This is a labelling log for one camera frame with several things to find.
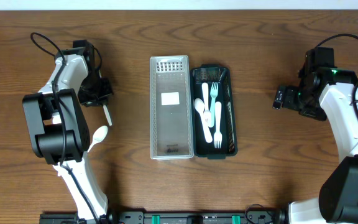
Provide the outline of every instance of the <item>green connector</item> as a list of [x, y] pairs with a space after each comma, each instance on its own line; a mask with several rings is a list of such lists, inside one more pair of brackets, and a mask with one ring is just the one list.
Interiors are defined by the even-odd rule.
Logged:
[[159, 215], [152, 216], [152, 224], [160, 224], [160, 216]]
[[233, 215], [231, 219], [233, 220], [233, 224], [241, 224], [241, 218], [239, 215]]

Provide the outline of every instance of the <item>white wall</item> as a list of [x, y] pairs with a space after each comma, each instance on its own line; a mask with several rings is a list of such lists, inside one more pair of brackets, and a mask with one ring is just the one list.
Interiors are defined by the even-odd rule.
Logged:
[[0, 0], [0, 10], [358, 9], [358, 0]]

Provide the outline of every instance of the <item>white label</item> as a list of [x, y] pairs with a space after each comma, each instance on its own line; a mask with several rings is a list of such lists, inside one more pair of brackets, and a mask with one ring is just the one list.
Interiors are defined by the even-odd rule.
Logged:
[[174, 93], [161, 93], [161, 105], [178, 105], [179, 92]]

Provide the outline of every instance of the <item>white knife handle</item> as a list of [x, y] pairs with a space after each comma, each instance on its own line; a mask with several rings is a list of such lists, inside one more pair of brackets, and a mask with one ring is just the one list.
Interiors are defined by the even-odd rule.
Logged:
[[103, 105], [103, 110], [104, 110], [104, 114], [106, 115], [106, 119], [107, 122], [109, 123], [109, 126], [112, 126], [112, 119], [107, 105]]
[[203, 83], [201, 85], [202, 89], [203, 89], [203, 98], [204, 98], [204, 105], [205, 105], [205, 110], [209, 110], [208, 109], [208, 83]]
[[222, 114], [222, 104], [221, 102], [216, 102], [215, 103], [216, 132], [221, 131], [221, 114]]
[[211, 97], [211, 121], [208, 123], [208, 127], [212, 128], [215, 124], [215, 97]]
[[206, 124], [204, 113], [200, 113], [200, 117], [201, 117], [201, 124], [203, 124], [205, 141], [208, 143], [211, 143], [212, 135], [211, 135], [211, 132], [209, 131], [208, 125]]

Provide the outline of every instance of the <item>white plastic fork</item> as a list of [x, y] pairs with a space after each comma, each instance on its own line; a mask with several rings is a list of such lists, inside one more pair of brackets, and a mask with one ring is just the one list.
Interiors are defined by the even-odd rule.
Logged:
[[215, 103], [215, 119], [216, 119], [216, 131], [214, 134], [214, 145], [215, 149], [220, 149], [222, 146], [222, 133], [221, 129], [221, 113], [222, 113], [222, 104], [221, 102]]
[[208, 127], [212, 128], [215, 124], [215, 99], [218, 96], [218, 83], [212, 83], [211, 91], [209, 94], [211, 95], [211, 119], [208, 122]]
[[205, 105], [204, 118], [206, 123], [208, 124], [209, 121], [212, 119], [212, 114], [208, 109], [208, 104], [209, 104], [208, 83], [203, 83], [201, 85], [201, 88], [203, 90], [203, 98], [204, 98], [204, 105]]

